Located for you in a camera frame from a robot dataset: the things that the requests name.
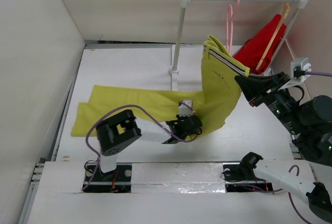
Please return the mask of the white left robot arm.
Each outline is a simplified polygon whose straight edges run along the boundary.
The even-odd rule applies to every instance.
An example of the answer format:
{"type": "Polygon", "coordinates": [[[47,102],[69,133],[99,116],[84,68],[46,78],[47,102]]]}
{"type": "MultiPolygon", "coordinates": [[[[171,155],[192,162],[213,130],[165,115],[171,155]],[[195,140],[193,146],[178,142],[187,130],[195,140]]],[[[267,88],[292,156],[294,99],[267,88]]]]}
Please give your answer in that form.
{"type": "Polygon", "coordinates": [[[103,180],[111,180],[115,176],[117,154],[122,152],[137,139],[161,144],[177,144],[190,142],[191,136],[202,134],[202,122],[197,115],[176,116],[175,120],[166,121],[160,130],[152,127],[147,120],[136,118],[133,111],[121,111],[96,126],[96,136],[101,147],[98,175],[103,180]]]}

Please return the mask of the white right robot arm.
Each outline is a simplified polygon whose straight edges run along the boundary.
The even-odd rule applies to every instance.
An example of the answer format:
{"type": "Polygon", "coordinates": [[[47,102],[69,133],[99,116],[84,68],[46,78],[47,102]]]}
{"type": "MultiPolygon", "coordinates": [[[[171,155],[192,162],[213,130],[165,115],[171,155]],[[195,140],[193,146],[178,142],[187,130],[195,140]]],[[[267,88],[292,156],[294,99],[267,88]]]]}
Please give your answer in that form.
{"type": "MultiPolygon", "coordinates": [[[[290,80],[284,72],[273,76],[241,76],[235,81],[252,107],[265,104],[278,121],[296,136],[292,143],[309,162],[331,166],[331,98],[319,95],[301,104],[284,85],[290,80]]],[[[245,179],[264,179],[279,184],[283,190],[308,205],[319,219],[331,222],[330,195],[321,182],[311,182],[275,171],[262,156],[249,152],[238,165],[245,179]]]]}

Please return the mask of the yellow-green trousers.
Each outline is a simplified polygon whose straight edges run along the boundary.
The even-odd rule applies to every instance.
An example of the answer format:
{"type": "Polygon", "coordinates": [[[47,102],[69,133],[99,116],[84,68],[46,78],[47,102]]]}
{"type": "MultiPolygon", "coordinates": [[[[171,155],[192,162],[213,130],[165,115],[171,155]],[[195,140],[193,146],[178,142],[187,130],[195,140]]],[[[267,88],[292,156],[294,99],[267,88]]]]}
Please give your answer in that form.
{"type": "Polygon", "coordinates": [[[71,135],[85,137],[106,113],[122,105],[131,105],[137,125],[142,130],[142,138],[163,143],[170,136],[136,107],[142,107],[158,122],[165,123],[176,118],[178,104],[183,100],[192,100],[193,109],[202,121],[202,135],[208,135],[225,124],[239,100],[241,89],[235,76],[246,77],[249,72],[250,69],[235,60],[216,37],[209,35],[203,44],[201,91],[161,91],[95,85],[89,102],[78,105],[71,135]]]}

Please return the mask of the pink plastic hanger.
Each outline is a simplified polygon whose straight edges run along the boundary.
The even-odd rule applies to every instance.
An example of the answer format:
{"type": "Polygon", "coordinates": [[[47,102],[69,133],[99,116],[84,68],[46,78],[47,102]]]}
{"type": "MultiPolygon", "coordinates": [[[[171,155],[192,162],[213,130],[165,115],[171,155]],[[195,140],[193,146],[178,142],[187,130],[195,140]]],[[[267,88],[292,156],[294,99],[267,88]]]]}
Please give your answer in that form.
{"type": "Polygon", "coordinates": [[[231,54],[232,42],[233,42],[233,20],[238,11],[240,0],[237,0],[235,8],[231,4],[227,6],[226,11],[226,50],[231,54]]]}

